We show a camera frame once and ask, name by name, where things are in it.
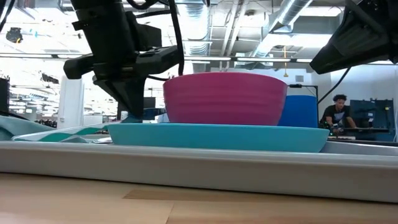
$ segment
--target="blue bin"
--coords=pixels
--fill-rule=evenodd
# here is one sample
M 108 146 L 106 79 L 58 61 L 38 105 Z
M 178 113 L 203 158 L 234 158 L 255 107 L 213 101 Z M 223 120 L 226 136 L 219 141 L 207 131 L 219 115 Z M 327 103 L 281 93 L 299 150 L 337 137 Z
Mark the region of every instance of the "blue bin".
M 317 98 L 314 96 L 286 96 L 285 107 L 278 126 L 317 128 Z

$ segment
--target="pink bowl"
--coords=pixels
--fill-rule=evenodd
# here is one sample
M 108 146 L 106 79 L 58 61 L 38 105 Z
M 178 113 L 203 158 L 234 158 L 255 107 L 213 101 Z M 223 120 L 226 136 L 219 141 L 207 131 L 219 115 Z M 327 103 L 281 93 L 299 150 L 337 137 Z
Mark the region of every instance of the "pink bowl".
M 163 85 L 172 123 L 277 125 L 287 85 L 265 75 L 209 72 L 183 75 Z

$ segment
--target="ceiling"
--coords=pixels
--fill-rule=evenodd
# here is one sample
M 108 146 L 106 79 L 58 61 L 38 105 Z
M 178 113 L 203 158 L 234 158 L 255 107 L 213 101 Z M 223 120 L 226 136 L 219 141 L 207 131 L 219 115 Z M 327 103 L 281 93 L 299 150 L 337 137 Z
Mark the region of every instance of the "ceiling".
M 7 19 L 0 34 L 0 54 L 87 54 L 90 48 L 85 39 L 84 33 L 74 31 L 71 25 L 77 21 L 73 11 L 61 10 L 59 0 L 35 0 L 34 8 L 15 7 Z M 232 8 L 233 0 L 217 0 L 210 9 L 210 22 L 208 26 L 209 38 L 206 43 L 210 45 L 208 55 L 220 56 L 224 42 L 227 24 Z M 249 1 L 245 16 L 240 22 L 236 41 L 231 48 L 231 55 L 247 54 L 252 52 L 261 42 L 262 28 L 267 23 L 267 18 L 273 12 L 279 10 L 281 0 L 274 1 Z M 340 13 L 344 10 L 344 1 L 329 0 L 317 1 L 311 3 L 304 9 L 300 17 L 294 24 L 293 33 L 288 34 L 289 39 L 281 43 L 282 35 L 276 35 L 275 43 L 278 45 L 272 47 L 268 57 L 295 57 L 295 58 L 313 58 L 320 47 L 325 45 L 333 31 L 337 28 Z M 182 35 L 185 43 L 192 32 L 192 25 L 186 23 L 187 20 L 180 19 Z M 174 45 L 175 34 L 172 21 L 169 15 L 154 16 L 138 20 L 141 24 L 162 29 L 163 45 Z M 23 41 L 19 44 L 6 40 L 6 33 L 11 27 L 20 27 L 23 35 Z M 51 101 L 59 100 L 59 85 L 46 83 L 41 80 L 42 74 L 61 79 L 64 75 L 63 63 L 65 60 L 50 59 L 29 59 L 29 58 L 7 58 L 0 60 L 1 75 L 9 76 L 11 84 L 18 88 L 11 88 L 18 97 L 28 97 L 30 92 L 45 93 L 51 97 Z M 218 64 L 211 63 L 209 66 L 217 67 Z M 274 69 L 281 66 L 275 63 Z M 192 65 L 188 62 L 185 73 L 192 73 Z M 176 74 L 177 68 L 170 69 L 160 77 L 168 77 L 168 74 Z M 109 103 L 109 96 L 91 82 L 93 74 L 85 75 L 85 108 L 87 111 L 102 111 L 106 114 L 115 114 L 116 103 Z M 32 86 L 44 86 L 44 88 L 31 88 Z M 162 82 L 148 80 L 147 88 L 161 89 Z M 161 92 L 147 90 L 146 95 L 162 97 Z

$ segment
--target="black t-shirt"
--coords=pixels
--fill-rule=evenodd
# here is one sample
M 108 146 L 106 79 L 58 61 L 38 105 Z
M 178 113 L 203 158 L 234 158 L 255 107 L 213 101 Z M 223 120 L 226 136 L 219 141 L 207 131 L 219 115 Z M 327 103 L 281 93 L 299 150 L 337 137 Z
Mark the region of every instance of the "black t-shirt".
M 323 114 L 322 121 L 326 121 L 328 116 L 331 117 L 333 124 L 337 124 L 343 118 L 349 117 L 349 106 L 344 106 L 341 111 L 336 110 L 336 105 L 328 106 Z

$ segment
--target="desk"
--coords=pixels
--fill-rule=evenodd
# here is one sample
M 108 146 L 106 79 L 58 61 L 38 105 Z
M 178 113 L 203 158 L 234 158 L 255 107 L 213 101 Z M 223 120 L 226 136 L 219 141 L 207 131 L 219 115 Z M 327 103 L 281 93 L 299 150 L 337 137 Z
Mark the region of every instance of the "desk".
M 0 223 L 396 224 L 398 205 L 0 174 Z

